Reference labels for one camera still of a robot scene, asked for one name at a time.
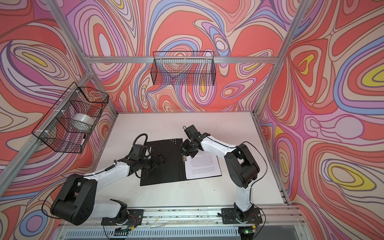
white tabletop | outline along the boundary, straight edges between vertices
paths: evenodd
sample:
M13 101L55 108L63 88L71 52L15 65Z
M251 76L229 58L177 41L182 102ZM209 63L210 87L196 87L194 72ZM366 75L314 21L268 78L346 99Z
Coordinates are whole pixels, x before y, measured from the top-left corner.
M201 133L207 132L218 140L238 145L249 141L264 156L249 112L231 113L127 113L119 114L111 135L102 153L96 170L110 166L113 160L126 156L134 139L141 133L148 134L148 141L187 138L183 126L195 125ZM137 143L142 144L144 137ZM259 164L261 177L266 165L257 151L248 146ZM233 205L236 200L236 185L228 174L224 159L219 158L222 176L180 182L140 186L134 174L106 186L96 193L96 200L117 199L129 207L181 207ZM283 204L283 199L268 163L263 179L252 187L252 199L258 204Z

psychedelic wall pattern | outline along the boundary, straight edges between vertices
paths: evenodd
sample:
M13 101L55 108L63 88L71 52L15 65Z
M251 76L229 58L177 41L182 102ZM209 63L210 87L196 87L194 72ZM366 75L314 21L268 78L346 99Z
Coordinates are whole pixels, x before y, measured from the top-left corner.
M316 0L258 109L315 239L384 239L384 1Z
M298 5L296 0L59 3L90 56L151 56L179 45L211 49L216 56L252 56L261 50L276 56Z
M118 112L252 111L272 64L229 64L214 86L153 85L151 64L97 63L93 69Z
M84 74L43 0L0 2L0 170L73 81ZM112 123L106 108L82 154L38 148L0 197L0 239L48 239L59 221L41 213L46 195L71 173L86 173ZM57 192L48 199L49 211Z
M60 2L85 53L151 56L212 50L216 56L276 56L296 1ZM218 64L216 86L153 86L150 64L94 64L117 111L249 111L271 68Z

metal extrusion bar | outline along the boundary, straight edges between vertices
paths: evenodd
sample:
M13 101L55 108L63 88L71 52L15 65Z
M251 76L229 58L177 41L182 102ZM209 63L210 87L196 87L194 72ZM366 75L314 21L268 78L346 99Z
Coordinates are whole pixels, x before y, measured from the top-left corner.
M147 56L86 56L85 60L88 63L152 63L153 57ZM276 63L277 57L214 57L215 63Z
M79 79L78 85L85 86L89 81L90 77L91 74L88 71ZM70 99L70 96L72 94L73 92L69 92L55 109L61 109L64 104ZM57 114L58 111L53 111L38 130L44 130ZM11 185L15 177L23 169L25 164L33 156L33 154L41 144L42 142L40 139L36 138L35 136L31 136L28 142L22 147L22 150L20 150L17 155L11 160L11 162L4 168L4 170L0 174L0 196L2 196L3 193L9 187L9 185Z
M75 34L73 33L72 28L70 27L63 11L61 10L59 5L57 4L57 1L56 0L46 0L45 2L47 4L48 8L50 9L53 17L55 18L57 24L59 25L59 27L63 31L64 37L66 38L67 41L69 41L71 43L71 46L74 49L74 51L77 55L77 58L80 60L80 62L83 64L83 66L94 75L94 79L95 79L94 84L97 87L97 89L106 93L106 90L103 87L103 85L101 84L100 79L94 73L90 64L86 61L86 59L85 59L86 54L85 54L84 50L81 48L81 46L80 46L77 38L75 37ZM116 112L113 104L111 102L108 102L108 106L109 106L111 112L114 115L116 115L117 112Z
M307 8L311 4L311 2L312 0L303 0L299 3L295 16L293 17L291 25L289 26L289 29L287 31L287 35L285 36L283 40L283 44L281 45L281 48L278 54L278 60L276 64L272 67L271 71L269 72L268 78L265 81L262 91L259 94L259 97L256 101L255 108L253 109L253 112L255 114L257 109L259 109L260 105L263 103L263 100L266 97L266 94L269 92L271 85L277 76L279 68L284 62L285 55L288 52L288 49L293 41L293 38L295 37L295 34L301 24L301 21L303 20L304 14L307 11Z
M103 142L103 144L101 145L101 148L100 148L98 154L96 155L96 157L95 157L95 159L94 159L94 161L93 161L92 168L91 168L91 171L90 171L90 172L94 172L94 171L96 171L97 165L99 164L101 155L103 154L105 145L107 145L107 141L108 141L108 139L109 139L109 136L111 135L111 132L112 132L113 127L115 126L115 122L116 122L116 119L117 119L118 116L119 116L119 115L115 116L115 117L112 119L111 128L108 130L107 136L104 138L104 142Z
M194 207L144 207L141 227L217 227L222 226L222 218L217 215L223 206L194 206ZM292 205L258 205L263 209L263 221L266 225L306 225L302 211ZM65 228L97 228L100 218L88 219L81 226L65 223ZM244 226L234 223L232 226Z
M260 125L259 121L257 120L256 116L252 116L252 119L253 119L253 123L255 124L257 133L259 134L259 138L262 142L262 145L263 145L266 157L268 159L269 165L271 166L271 170L272 170L273 175L276 179L276 183L279 186L279 188L281 189L281 191L283 192L285 200L287 202L287 205L291 205L291 200L290 200L290 198L289 198L289 196L285 190L285 187L283 185L283 181L281 180L280 174L277 171L277 166L275 164L275 161L273 160L273 154L272 154L270 148L268 147L268 143L266 142L265 136L262 133L263 131L262 131L261 125Z

cable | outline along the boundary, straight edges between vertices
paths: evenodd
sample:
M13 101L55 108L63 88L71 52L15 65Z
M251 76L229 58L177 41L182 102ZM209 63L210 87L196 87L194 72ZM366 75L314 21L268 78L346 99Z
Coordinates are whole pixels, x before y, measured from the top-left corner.
M133 141L133 144L132 144L132 145L135 145L135 144L136 144L136 141L137 141L140 137L142 137L142 136L145 136L145 141L144 141L144 144L143 144L143 145L145 145L145 144L147 143L147 140L148 140L148 135L147 135L146 133L142 133L142 134L138 135L138 136L135 138L135 141Z
M137 226L139 225L139 223L140 223L140 220L139 220L138 217L136 217L136 216L134 216L134 215L132 215L132 217L137 219L137 225L136 225L136 227L137 227Z
M105 172L105 169L102 170L102 171L100 171L100 172L98 172L98 173L95 173L95 174L99 174L99 173L102 173L102 172ZM70 180L77 179L77 178L81 178L81 177L89 177L89 176L93 176L93 175L95 175L95 174L90 174L90 175L83 175L83 176L79 176L79 177L74 177L74 178L65 180L63 183L60 183L60 184L59 184L56 188L54 188L54 189L48 194L48 196L44 199L43 204L41 205L41 212L42 212L44 215L46 215L47 217L50 217L50 218L53 218L53 219L61 219L61 218L59 218L59 217L49 216L48 214L46 214L46 213L44 212L43 207L44 207L45 202L47 201L48 197L49 197L49 196L50 196L56 189L58 189L61 185L65 184L66 182L68 182L68 181L70 181Z
M248 231L253 230L253 229L256 229L256 231L257 231L257 227L256 227L255 220L253 219L253 217L251 217L251 218L252 218L252 221L253 221L253 226L250 227L250 228L242 229L242 232L243 232L243 233L248 233Z
M146 145L147 140L148 140L148 135L147 135L146 133L142 133L142 134L138 135L138 136L135 138L135 140L133 141L131 150L129 151L129 154L128 154L127 156L129 156L129 155L132 153L132 151L133 151L133 146L135 146L136 141L137 141L140 137L142 137L142 136L145 136L145 140L144 140L144 144L143 144L143 145Z
M254 148L256 149L256 151L257 151L257 152L260 154L260 156L263 158L263 160L264 160L264 162L265 162L265 165L266 165L265 173L262 175L262 177L259 178L259 179L257 179L257 180L255 180L255 181L251 184L251 189L250 189L250 194L249 194L249 201L251 201L251 196L252 196L252 186L253 186L256 182L260 181L260 180L266 175L266 173L267 173L267 171L268 171L268 164L267 164L265 158L263 157L263 155L259 152L259 150L257 150L257 148L256 148L252 143L250 143L250 142L248 142L248 141L244 141L244 142L242 142L241 144L243 144L243 143L245 143L245 142L249 143L252 147L254 147Z
M141 177L141 176L139 176L139 175L137 174L137 171L135 172L135 175L136 175L137 178L146 178L146 177L148 177L148 174L149 174L149 171L147 170L147 175L146 175L145 177Z
M137 226L139 225L139 222L137 222L137 224L136 224L136 219L137 219L137 217L134 216L134 215L128 215L127 221L128 221L128 219L129 219L129 217L133 217L133 219L135 220L135 223L132 224L132 227L134 227L134 228L137 227ZM127 225L126 228L122 228L121 230L128 230L128 231L130 231L129 229L131 229L131 227L130 227L130 225Z
M224 214L221 214L221 213L217 213L217 215L218 215L219 217L225 217L225 218L227 218L227 219L236 220L235 218L228 217L227 215L224 215Z
M258 206L256 206L256 207L257 207L258 209L260 209L260 210L263 212L265 220L264 220L263 226L262 226L262 227L260 228L260 230L255 234L255 236L252 238L252 240L254 240L254 239L256 238L256 236L261 232L261 230L263 229L263 227L264 227L264 225L265 225L265 222L266 222L266 216L265 216L264 211L263 211L261 208L259 208Z
M104 230L104 234L105 234L105 236L106 236L109 240L111 240L111 239L108 237L107 232L105 231L104 225L103 225L103 230Z

wire mesh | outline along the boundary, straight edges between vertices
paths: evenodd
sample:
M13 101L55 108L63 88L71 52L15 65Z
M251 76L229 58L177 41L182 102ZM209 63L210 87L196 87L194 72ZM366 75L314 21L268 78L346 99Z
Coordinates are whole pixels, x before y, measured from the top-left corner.
M38 136L55 152L82 153L109 100L108 94L77 87L68 102ZM92 125L74 120L76 113L94 120Z
M157 51L151 77L154 85L213 86L216 79L211 51Z

